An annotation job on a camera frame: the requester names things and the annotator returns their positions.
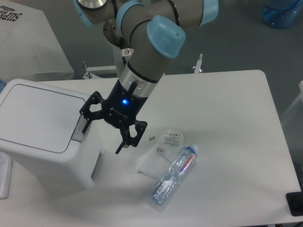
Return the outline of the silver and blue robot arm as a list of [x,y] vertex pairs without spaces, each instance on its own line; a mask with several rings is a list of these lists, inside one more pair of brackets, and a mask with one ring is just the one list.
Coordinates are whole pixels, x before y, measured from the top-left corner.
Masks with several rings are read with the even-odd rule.
[[147,123],[137,114],[185,42],[185,30],[213,21],[216,0],[161,0],[151,5],[125,0],[76,0],[74,6],[86,25],[110,19],[133,49],[111,93],[94,92],[80,114],[89,126],[103,119],[120,130],[120,148],[136,147]]

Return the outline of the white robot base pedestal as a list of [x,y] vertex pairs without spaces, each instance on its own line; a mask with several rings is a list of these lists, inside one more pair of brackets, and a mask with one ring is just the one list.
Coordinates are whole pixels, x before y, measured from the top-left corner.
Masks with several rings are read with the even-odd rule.
[[83,79],[99,79],[99,78],[116,78],[122,73],[129,58],[134,50],[130,44],[123,38],[120,29],[116,23],[116,19],[107,20],[103,26],[104,37],[111,45],[113,50],[114,65],[86,67],[85,62],[82,62],[84,67]]

